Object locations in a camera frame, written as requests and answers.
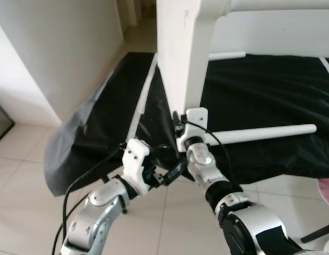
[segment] dark object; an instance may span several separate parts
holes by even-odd
[[[228,215],[222,222],[222,229],[232,255],[256,255],[254,242],[237,216]]]
[[[203,142],[203,139],[201,137],[190,137],[189,139],[186,139],[184,142],[185,149],[187,150],[189,146],[193,145],[194,143],[200,143]]]
[[[179,163],[171,170],[168,171],[163,176],[163,181],[161,185],[169,186],[173,181],[175,181],[184,171],[187,170],[188,161],[186,158],[182,158]]]
[[[107,183],[110,179],[108,176],[102,176],[102,178],[100,178],[102,180],[103,183]]]
[[[313,240],[316,240],[316,239],[318,239],[318,238],[320,238],[324,235],[327,235],[327,234],[329,234],[329,225],[327,225],[326,227],[323,227],[323,228],[321,228],[317,231],[314,231],[313,233],[303,237],[301,239],[301,241],[303,243],[309,243],[309,242],[311,242]]]
[[[290,238],[285,237],[281,227],[263,231],[256,238],[267,255],[294,255],[303,250]]]
[[[120,180],[123,183],[123,185],[126,187],[126,191],[128,192],[128,196],[129,196],[130,200],[132,200],[138,196],[136,190],[134,190],[134,188],[132,186],[130,186],[130,184],[127,181],[125,181],[119,175],[115,176],[114,178]]]
[[[14,122],[0,107],[0,140],[8,133],[14,126]]]
[[[112,159],[120,150],[120,147],[118,146],[109,156],[107,156],[106,158],[104,158],[103,160],[101,160],[100,162],[98,162],[94,167],[92,167],[91,169],[87,170],[85,173],[83,173],[82,175],[80,175],[77,179],[75,179],[70,186],[67,188],[66,192],[65,192],[65,197],[64,197],[64,201],[63,201],[63,242],[65,241],[66,238],[66,231],[68,230],[66,228],[66,208],[68,207],[68,198],[70,193],[77,189],[78,185],[80,185],[86,178],[90,177],[91,174],[93,174],[98,168],[101,167],[101,165],[105,162],[109,162],[110,159]]]
[[[206,191],[206,200],[215,211],[218,202],[228,194],[243,192],[243,189],[231,182],[219,181],[213,183]]]
[[[153,54],[129,53],[102,87],[50,139],[46,182],[56,195],[126,139]],[[310,135],[227,144],[238,184],[281,174],[329,178],[329,74],[318,58],[253,56],[209,63],[201,106],[211,131],[317,125]],[[173,169],[184,156],[156,69],[137,137],[171,150],[157,163]],[[223,152],[211,148],[218,167],[231,179]],[[85,186],[122,165],[122,153],[81,183]],[[183,176],[192,179],[188,171]]]
[[[84,199],[89,195],[89,193],[87,193],[84,197],[82,197],[73,207],[72,209],[70,210],[69,214],[67,214],[66,216],[66,220],[71,216],[71,214],[74,212],[74,210],[78,207],[78,205],[80,205]],[[56,252],[56,246],[57,246],[57,242],[58,242],[58,238],[59,238],[59,235],[60,235],[60,231],[63,229],[63,224],[60,225],[60,227],[58,228],[58,231],[56,233],[56,236],[54,238],[54,241],[53,241],[53,247],[52,247],[52,255],[55,255],[55,252]]]

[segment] white pipe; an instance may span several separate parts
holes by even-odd
[[[320,57],[319,59],[323,63],[324,67],[326,68],[326,70],[329,74],[329,62],[327,62],[327,60],[324,57]]]
[[[139,120],[141,119],[141,116],[145,111],[145,105],[147,103],[149,89],[150,89],[151,81],[153,80],[153,77],[154,77],[154,74],[156,71],[156,66],[157,66],[157,53],[155,53],[155,55],[153,57],[153,61],[151,62],[148,75],[145,79],[141,94],[139,96],[139,99],[138,99],[138,102],[136,105],[136,109],[133,113],[129,131],[126,136],[127,140],[129,140],[131,138],[135,138],[135,136],[136,136],[136,131],[137,131]]]
[[[229,0],[227,12],[329,9],[329,0]]]
[[[237,143],[256,140],[264,140],[278,137],[289,137],[298,134],[310,134],[317,131],[316,125],[293,125],[293,126],[278,126],[265,127],[262,129],[245,129],[235,131],[213,132],[221,143]],[[212,146],[218,145],[217,141],[210,135],[206,134],[206,143]]]
[[[213,60],[229,60],[231,58],[242,58],[246,56],[246,52],[220,52],[209,53],[209,61]]]

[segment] black fabric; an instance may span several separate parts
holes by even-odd
[[[128,132],[153,54],[129,53],[112,77],[52,136],[45,158],[46,181],[54,195],[107,156]],[[237,183],[290,174],[329,177],[329,74],[318,58],[253,56],[209,63],[201,106],[212,131],[314,123],[315,134],[226,145]],[[137,137],[151,146],[169,145],[159,164],[171,169],[177,152],[171,113],[159,69],[149,89]],[[226,161],[212,147],[220,170]],[[120,166],[122,155],[92,178]],[[184,176],[191,179],[187,171]]]
[[[158,100],[165,95],[160,77],[157,70],[138,134],[152,146],[175,146],[167,102]],[[227,144],[237,183],[281,174],[329,177],[329,74],[318,58],[249,55],[210,62],[201,106],[211,131],[317,125],[315,134]],[[230,178],[220,148],[211,151]],[[188,171],[183,175],[192,180]]]
[[[45,179],[53,195],[62,195],[80,175],[125,142],[154,54],[129,53],[111,77],[50,138]],[[102,164],[78,188],[122,165],[122,153]]]

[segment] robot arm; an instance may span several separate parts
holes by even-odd
[[[187,160],[169,174],[156,174],[151,164],[151,149],[131,139],[123,156],[124,172],[92,192],[85,207],[72,221],[61,247],[61,255],[100,255],[113,221],[130,200],[145,195],[151,188],[169,185],[185,169],[204,191],[206,200],[224,232],[232,255],[321,255],[304,251],[291,241],[281,220],[268,208],[244,194],[216,167],[214,156],[199,136],[187,136]]]

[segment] black wire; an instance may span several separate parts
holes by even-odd
[[[65,192],[65,197],[64,197],[64,202],[63,202],[63,242],[65,241],[66,238],[66,207],[68,204],[68,198],[70,195],[70,192],[72,191],[72,188],[79,182],[81,181],[83,178],[87,177],[89,174],[91,174],[94,170],[96,170],[99,166],[102,165],[102,163],[104,163],[105,161],[110,160],[113,156],[115,156],[117,154],[117,152],[119,151],[120,147],[118,147],[116,150],[114,150],[109,156],[107,156],[106,158],[104,158],[102,161],[100,161],[98,164],[96,164],[94,167],[92,167],[89,171],[87,171],[86,173],[82,174],[81,176],[79,176],[77,179],[75,179],[71,185],[68,187],[68,189]]]
[[[84,201],[84,199],[89,195],[89,193],[87,193],[84,197],[82,197],[71,209],[71,211],[69,212],[69,214],[67,214],[66,216],[66,220],[70,217],[70,215],[74,212],[74,210],[78,207],[78,205],[80,205],[80,203],[82,203]],[[63,228],[63,224],[61,224],[58,228],[58,231],[57,231],[57,234],[54,238],[54,242],[53,242],[53,247],[52,247],[52,255],[55,255],[55,252],[56,252],[56,246],[57,246],[57,242],[58,242],[58,239],[59,239],[59,235],[60,235],[60,232]]]
[[[229,168],[229,174],[230,174],[230,178],[231,178],[231,181],[235,183],[235,180],[234,180],[234,174],[233,174],[233,167],[232,167],[232,162],[230,160],[230,157],[229,157],[229,154],[228,154],[228,151],[226,149],[226,147],[224,147],[224,145],[220,142],[220,140],[212,133],[212,131],[204,128],[203,126],[200,126],[198,124],[195,124],[195,123],[192,123],[190,121],[185,121],[185,123],[188,123],[190,125],[193,125],[193,126],[196,126],[204,131],[206,131],[208,134],[210,134],[216,141],[217,143],[221,146],[221,148],[223,149],[223,152],[224,152],[224,155],[226,156],[226,160],[227,160],[227,164],[228,164],[228,168]]]

